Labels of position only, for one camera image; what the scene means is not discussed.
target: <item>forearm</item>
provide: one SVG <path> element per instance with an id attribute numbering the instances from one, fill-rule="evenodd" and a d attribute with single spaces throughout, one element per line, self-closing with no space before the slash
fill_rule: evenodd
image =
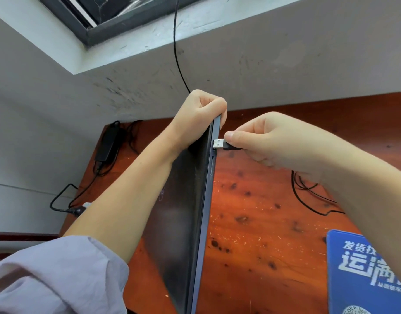
<path id="1" fill-rule="evenodd" d="M 355 147 L 343 150 L 322 184 L 401 280 L 401 171 Z"/>
<path id="2" fill-rule="evenodd" d="M 128 262 L 151 209 L 179 154 L 166 129 L 68 229 L 68 235 L 99 240 Z"/>

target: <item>hand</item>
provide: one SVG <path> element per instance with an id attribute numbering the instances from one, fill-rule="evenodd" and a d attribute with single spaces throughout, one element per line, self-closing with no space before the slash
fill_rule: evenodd
<path id="1" fill-rule="evenodd" d="M 219 115 L 221 129 L 227 115 L 227 103 L 224 98 L 202 90 L 193 90 L 167 128 L 176 137 L 178 150 L 184 150 L 200 138 Z"/>
<path id="2" fill-rule="evenodd" d="M 315 183 L 321 182 L 326 164 L 344 161 L 357 149 L 330 132 L 278 112 L 225 133 L 225 140 L 264 165 L 298 171 Z"/>

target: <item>laptop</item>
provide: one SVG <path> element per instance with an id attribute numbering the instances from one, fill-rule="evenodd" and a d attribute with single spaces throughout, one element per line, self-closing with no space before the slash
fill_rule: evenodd
<path id="1" fill-rule="evenodd" d="M 220 116 L 174 161 L 144 230 L 178 314 L 195 314 L 207 239 Z"/>

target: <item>right hand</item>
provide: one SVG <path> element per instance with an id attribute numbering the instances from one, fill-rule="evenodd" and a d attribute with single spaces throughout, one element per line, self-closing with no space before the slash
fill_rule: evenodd
<path id="1" fill-rule="evenodd" d="M 321 183 L 327 164 L 336 164 L 357 149 L 330 132 L 279 112 L 265 113 L 225 133 L 225 140 L 264 165 L 298 171 L 315 183 Z"/>

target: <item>window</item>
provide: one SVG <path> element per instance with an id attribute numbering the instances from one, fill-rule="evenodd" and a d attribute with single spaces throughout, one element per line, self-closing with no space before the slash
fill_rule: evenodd
<path id="1" fill-rule="evenodd" d="M 174 12 L 177 0 L 40 0 L 86 46 Z M 180 0 L 183 8 L 198 0 Z"/>

